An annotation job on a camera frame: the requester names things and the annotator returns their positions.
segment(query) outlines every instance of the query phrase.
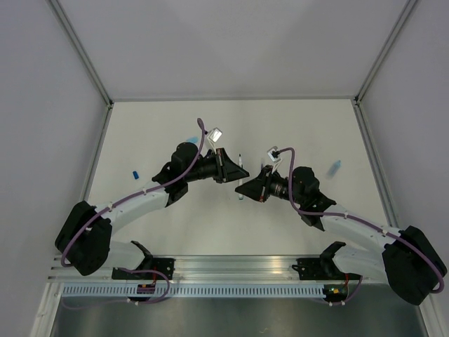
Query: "white marker pen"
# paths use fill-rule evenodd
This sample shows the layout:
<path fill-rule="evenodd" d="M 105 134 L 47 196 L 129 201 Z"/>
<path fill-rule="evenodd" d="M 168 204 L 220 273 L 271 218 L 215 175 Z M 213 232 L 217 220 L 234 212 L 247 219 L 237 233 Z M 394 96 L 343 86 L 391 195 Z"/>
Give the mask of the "white marker pen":
<path fill-rule="evenodd" d="M 239 154 L 239 166 L 243 168 L 243 162 L 241 161 L 241 154 Z M 243 184 L 243 179 L 239 179 L 239 186 Z M 243 200 L 243 194 L 239 193 L 239 200 Z"/>

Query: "purple cable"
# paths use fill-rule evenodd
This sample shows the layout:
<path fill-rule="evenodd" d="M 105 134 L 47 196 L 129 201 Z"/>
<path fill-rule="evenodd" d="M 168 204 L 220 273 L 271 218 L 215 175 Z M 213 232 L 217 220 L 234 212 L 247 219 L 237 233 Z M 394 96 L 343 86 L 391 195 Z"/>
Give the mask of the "purple cable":
<path fill-rule="evenodd" d="M 199 128 L 201 129 L 201 142 L 200 142 L 200 144 L 199 144 L 198 151 L 196 152 L 196 156 L 195 156 L 194 160 L 192 160 L 192 162 L 190 163 L 189 167 L 187 167 L 186 170 L 185 170 L 180 176 L 176 177 L 175 179 L 170 180 L 170 181 L 168 181 L 168 182 L 165 183 L 165 184 L 162 184 L 162 185 L 159 185 L 159 186 L 155 186 L 155 187 L 151 187 L 151 188 L 149 188 L 148 190 L 146 190 L 145 193 L 151 193 L 151 192 L 153 192 L 153 191 L 160 190 L 161 188 L 164 188 L 164 187 L 167 187 L 167 186 L 169 186 L 169 185 L 172 185 L 172 184 L 176 183 L 177 181 L 183 179 L 183 178 L 190 172 L 190 170 L 192 169 L 192 167 L 194 167 L 194 165 L 195 165 L 195 163 L 196 163 L 196 160 L 198 160 L 198 157 L 200 156 L 201 151 L 202 151 L 202 149 L 203 149 L 203 145 L 204 145 L 204 137 L 205 137 L 205 135 L 206 135 L 206 130 L 205 130 L 205 128 L 204 128 L 203 120 L 202 120 L 201 118 L 198 118 L 198 119 L 196 120 L 196 122 L 198 123 L 198 126 L 199 126 Z M 130 200 L 130 199 L 132 199 L 132 198 L 138 197 L 138 196 L 140 196 L 140 195 L 142 195 L 142 194 L 144 194 L 143 191 L 139 191 L 139 192 L 132 193 L 132 194 L 128 195 L 127 197 L 124 197 L 123 199 L 120 199 L 120 200 L 114 202 L 114 203 L 112 204 L 112 208 L 117 207 L 118 205 L 121 205 L 122 203 L 124 203 L 124 202 L 126 202 L 126 201 L 128 201 L 128 200 Z M 80 230 L 79 230 L 79 231 L 72 237 L 72 239 L 70 240 L 70 242 L 68 243 L 68 245 L 66 245 L 64 251 L 62 252 L 62 256 L 61 256 L 61 265 L 62 265 L 63 267 L 71 267 L 71 266 L 72 266 L 71 263 L 66 263 L 66 262 L 65 262 L 65 259 L 66 259 L 66 257 L 67 257 L 67 254 L 69 253 L 70 249 L 71 249 L 72 246 L 74 245 L 75 241 L 81 236 L 81 234 L 83 234 L 83 232 L 86 230 L 87 227 L 89 227 L 89 226 L 91 225 L 91 223 L 93 223 L 93 222 L 94 222 L 95 220 L 97 220 L 101 215 L 105 214 L 105 213 L 108 212 L 108 211 L 109 211 L 109 207 L 106 207 L 105 209 L 102 209 L 101 211 L 99 211 L 98 213 L 96 213 L 96 214 L 95 214 L 92 218 L 90 218 L 90 219 L 84 224 L 84 226 L 81 227 Z"/>
<path fill-rule="evenodd" d="M 369 223 L 368 221 L 366 221 L 362 218 L 356 217 L 356 216 L 352 216 L 352 215 L 346 216 L 343 213 L 333 213 L 333 212 L 308 212 L 308 211 L 302 211 L 298 207 L 296 207 L 295 200 L 293 199 L 293 167 L 295 165 L 295 149 L 293 149 L 292 147 L 286 147 L 285 149 L 279 150 L 279 153 L 286 152 L 286 151 L 291 152 L 290 168 L 288 170 L 288 199 L 290 200 L 290 204 L 295 209 L 295 211 L 297 211 L 299 214 L 302 214 L 304 216 L 339 216 L 342 218 L 349 218 L 349 219 L 355 220 L 359 223 L 362 223 L 362 224 L 368 226 L 369 228 L 375 230 L 376 232 L 379 232 L 379 233 L 383 232 L 382 228 L 380 228 L 376 225 L 373 225 L 372 223 Z M 432 261 L 429 260 L 429 258 L 427 256 L 425 256 L 418 248 L 416 248 L 410 242 L 407 242 L 403 238 L 398 237 L 397 235 L 394 235 L 390 232 L 387 232 L 385 235 L 388 237 L 391 237 L 392 239 L 395 239 L 395 240 L 399 241 L 400 243 L 402 243 L 403 245 L 407 246 L 407 248 L 409 248 L 411 251 L 413 251 L 422 260 L 424 260 L 424 262 L 427 263 L 427 265 L 429 265 L 429 267 L 432 269 L 432 271 L 435 273 L 436 277 L 438 278 L 438 282 L 439 282 L 438 288 L 435 290 L 432 290 L 431 293 L 440 293 L 444 290 L 443 275 L 438 270 L 438 268 L 432 263 Z"/>
<path fill-rule="evenodd" d="M 84 310 L 84 309 L 89 309 L 89 308 L 93 308 L 96 307 L 97 305 L 103 305 L 103 304 L 112 304 L 112 303 L 139 303 L 140 304 L 152 304 L 152 303 L 158 303 L 161 302 L 162 300 L 164 300 L 168 294 L 168 292 L 170 291 L 170 280 L 167 278 L 167 276 L 165 276 L 164 274 L 162 274 L 161 272 L 158 272 L 157 270 L 129 270 L 126 268 L 119 268 L 120 270 L 123 270 L 124 272 L 129 272 L 130 274 L 139 274 L 139 273 L 143 273 L 143 272 L 149 272 L 152 274 L 156 274 L 159 275 L 160 277 L 163 278 L 163 280 L 167 283 L 167 289 L 163 292 L 162 295 L 160 295 L 158 298 L 155 298 L 153 300 L 144 300 L 144 301 L 130 301 L 128 299 L 119 299 L 119 300 L 106 300 L 104 302 L 98 302 L 98 303 L 94 303 L 94 304 L 90 304 L 90 305 L 84 305 L 82 307 L 71 307 L 67 304 L 64 303 L 64 301 L 61 299 L 61 306 L 64 307 L 65 309 L 69 309 L 69 310 Z"/>

